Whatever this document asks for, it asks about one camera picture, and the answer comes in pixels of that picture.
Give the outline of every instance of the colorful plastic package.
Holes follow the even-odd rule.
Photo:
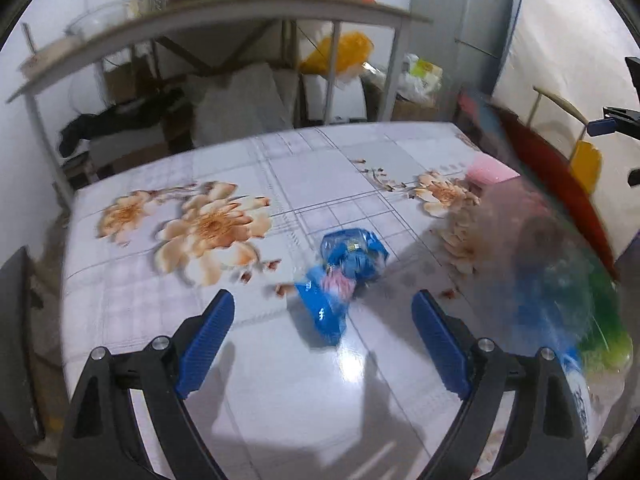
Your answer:
[[[306,273],[296,289],[311,314],[316,329],[329,345],[338,344],[356,288],[376,279],[389,256],[375,234],[345,229],[324,236],[320,264]]]

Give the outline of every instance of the grid pattern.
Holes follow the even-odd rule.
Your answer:
[[[65,257],[62,332],[70,390],[95,346],[106,345],[113,353],[140,349],[157,335],[172,334],[185,318],[200,314],[219,288],[226,288],[236,299],[236,318],[214,362],[217,371],[210,374],[221,383],[209,395],[207,379],[205,391],[188,408],[213,451],[222,446],[236,457],[227,473],[288,478],[311,466],[310,480],[327,474],[350,478],[353,464],[340,459],[345,453],[382,467],[384,460],[380,465],[375,453],[393,448],[399,454],[392,466],[407,464],[394,478],[415,478],[433,452],[434,435],[437,442],[450,423],[446,417],[427,420],[421,409],[454,413],[457,405],[442,388],[434,389],[440,383],[424,357],[409,310],[394,308],[408,305],[417,288],[453,285],[437,254],[418,236],[428,229],[427,215],[404,193],[376,190],[350,160],[365,153],[389,172],[404,171],[401,180],[410,182],[414,173],[427,169],[422,155],[412,150],[423,150],[428,142],[437,152],[442,138],[441,151],[452,160],[447,171],[462,171],[454,160],[456,150],[466,164],[469,148],[455,135],[456,130],[437,123],[268,134],[172,156],[83,190]],[[177,217],[175,203],[145,219],[126,248],[95,238],[100,212],[115,198],[136,189],[207,180],[233,182],[242,194],[271,198],[272,228],[255,245],[263,259],[282,260],[275,272],[256,272],[244,285],[238,273],[229,271],[215,286],[203,288],[189,285],[179,272],[159,275],[153,263],[160,245],[155,236],[165,221]],[[390,257],[384,278],[362,304],[358,300],[352,306],[340,348],[326,349],[318,346],[304,306],[277,298],[273,289],[304,275],[324,234],[351,227],[375,232]],[[449,309],[464,314],[469,307],[460,297]],[[370,358],[373,353],[377,360]],[[416,370],[426,379],[416,379]],[[321,395],[325,391],[331,391],[329,399]],[[332,402],[339,416],[308,408],[324,402]],[[215,410],[216,420],[208,422]],[[319,468],[318,460],[333,465]],[[158,465],[153,457],[152,462]]]

